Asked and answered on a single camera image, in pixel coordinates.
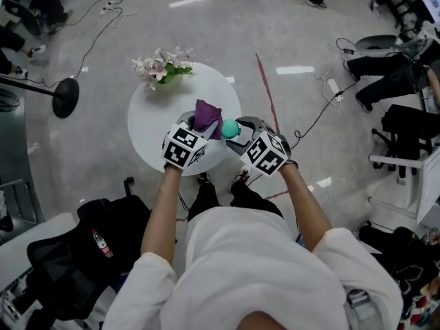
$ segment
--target polished floor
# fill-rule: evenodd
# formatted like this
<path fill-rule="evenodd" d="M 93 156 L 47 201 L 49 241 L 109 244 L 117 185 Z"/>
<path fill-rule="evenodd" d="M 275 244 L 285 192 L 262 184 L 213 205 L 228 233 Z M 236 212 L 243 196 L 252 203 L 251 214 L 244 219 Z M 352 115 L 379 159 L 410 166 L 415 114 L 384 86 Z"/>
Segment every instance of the polished floor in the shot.
<path fill-rule="evenodd" d="M 73 22 L 96 0 L 63 1 L 66 8 L 74 9 Z M 99 15 L 106 2 L 98 4 L 78 25 L 47 39 L 48 66 L 31 66 L 32 79 L 43 76 L 47 83 L 53 83 L 77 73 L 84 54 L 111 20 L 111 13 L 102 18 Z M 128 14 L 143 2 L 125 0 L 122 7 Z M 275 125 L 258 57 L 280 131 L 294 144 L 294 132 L 304 133 L 327 101 L 322 96 L 322 81 L 313 72 L 289 70 L 315 69 L 325 74 L 332 57 L 328 43 L 335 47 L 339 37 L 357 41 L 372 34 L 395 33 L 393 19 L 371 12 L 365 0 L 326 3 L 329 8 L 323 11 L 309 7 L 305 0 L 146 0 L 141 12 L 128 16 L 119 27 L 110 26 L 85 58 L 78 77 L 80 101 L 70 117 L 56 118 L 49 98 L 28 94 L 27 140 L 34 147 L 38 143 L 30 159 L 45 216 L 75 212 L 91 199 L 117 199 L 124 194 L 122 182 L 127 176 L 134 176 L 133 191 L 153 206 L 161 174 L 135 152 L 127 131 L 127 111 L 139 84 L 131 59 L 157 47 L 194 48 L 195 61 L 234 78 L 232 85 L 243 115 L 259 116 Z M 289 66 L 305 68 L 280 69 Z M 342 68 L 339 53 L 333 58 L 329 76 L 341 89 L 353 82 Z M 382 101 L 370 114 L 363 112 L 354 95 L 365 84 L 359 82 L 348 90 L 340 108 L 329 106 L 293 151 L 307 184 L 335 226 L 352 228 L 372 213 L 374 207 L 367 197 L 388 175 L 386 170 L 373 170 L 368 156 L 375 147 L 371 129 L 380 129 L 380 118 L 395 100 Z M 415 95 L 398 101 L 419 106 Z M 239 165 L 239 158 L 229 153 L 228 159 L 210 171 L 222 204 L 230 203 L 228 189 Z M 281 177 L 261 178 L 251 187 L 264 197 L 272 197 L 296 234 L 292 205 Z M 187 205 L 196 194 L 195 178 L 183 178 L 181 195 Z M 179 204 L 180 237 L 185 233 L 186 214 Z"/>

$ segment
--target purple cloth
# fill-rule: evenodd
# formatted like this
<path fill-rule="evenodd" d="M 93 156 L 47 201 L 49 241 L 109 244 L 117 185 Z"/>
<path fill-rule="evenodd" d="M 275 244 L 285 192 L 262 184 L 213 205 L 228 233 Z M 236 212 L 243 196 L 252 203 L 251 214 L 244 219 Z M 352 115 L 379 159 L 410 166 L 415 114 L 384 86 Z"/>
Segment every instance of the purple cloth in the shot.
<path fill-rule="evenodd" d="M 197 99 L 195 103 L 194 129 L 199 132 L 203 132 L 215 121 L 219 121 L 219 125 L 211 135 L 210 139 L 220 140 L 221 127 L 223 126 L 221 109 L 208 104 L 205 100 Z"/>

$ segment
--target flower vase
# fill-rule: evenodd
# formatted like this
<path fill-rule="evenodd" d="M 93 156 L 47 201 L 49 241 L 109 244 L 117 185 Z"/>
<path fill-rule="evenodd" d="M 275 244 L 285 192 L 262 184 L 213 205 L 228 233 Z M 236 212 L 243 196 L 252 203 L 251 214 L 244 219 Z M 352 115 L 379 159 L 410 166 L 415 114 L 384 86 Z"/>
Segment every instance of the flower vase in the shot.
<path fill-rule="evenodd" d="M 156 92 L 159 93 L 169 93 L 176 89 L 180 83 L 182 82 L 182 79 L 184 79 L 183 74 L 178 74 L 174 76 L 174 78 L 167 83 L 156 83 Z"/>

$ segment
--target red line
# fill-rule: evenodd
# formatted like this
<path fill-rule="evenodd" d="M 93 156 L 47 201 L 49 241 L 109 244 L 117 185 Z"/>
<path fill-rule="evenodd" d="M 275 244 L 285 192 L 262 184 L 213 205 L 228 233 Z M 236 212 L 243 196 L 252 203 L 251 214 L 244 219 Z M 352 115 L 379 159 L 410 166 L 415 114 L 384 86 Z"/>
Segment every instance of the red line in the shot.
<path fill-rule="evenodd" d="M 270 197 L 266 197 L 265 199 L 277 198 L 277 197 L 279 197 L 279 196 L 281 196 L 281 195 L 285 195 L 286 193 L 289 193 L 289 191 L 288 191 L 288 190 L 285 190 L 284 192 L 276 193 L 275 195 L 271 195 Z"/>
<path fill-rule="evenodd" d="M 269 84 L 267 83 L 267 78 L 264 73 L 263 64 L 261 63 L 259 55 L 257 53 L 255 53 L 255 56 L 256 56 L 256 61 L 258 63 L 258 68 L 260 69 L 261 78 L 263 79 L 264 86 L 266 87 L 267 96 L 269 97 L 270 111 L 272 112 L 272 115 L 274 116 L 275 129 L 276 129 L 277 133 L 280 133 L 280 125 L 278 124 L 278 118 L 276 117 L 274 101 L 272 100 L 272 95 L 270 93 Z"/>

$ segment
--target white shirt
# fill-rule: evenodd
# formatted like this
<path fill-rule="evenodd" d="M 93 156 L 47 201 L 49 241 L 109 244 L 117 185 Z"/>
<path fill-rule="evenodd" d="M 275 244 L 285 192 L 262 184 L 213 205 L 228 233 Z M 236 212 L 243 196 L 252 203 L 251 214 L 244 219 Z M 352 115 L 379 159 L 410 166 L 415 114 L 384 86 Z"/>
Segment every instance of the white shirt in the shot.
<path fill-rule="evenodd" d="M 188 224 L 179 280 L 160 256 L 139 258 L 103 329 L 236 329 L 253 311 L 286 329 L 348 329 L 344 286 L 367 291 L 385 329 L 397 328 L 399 288 L 348 230 L 328 231 L 311 253 L 278 215 L 218 207 Z"/>

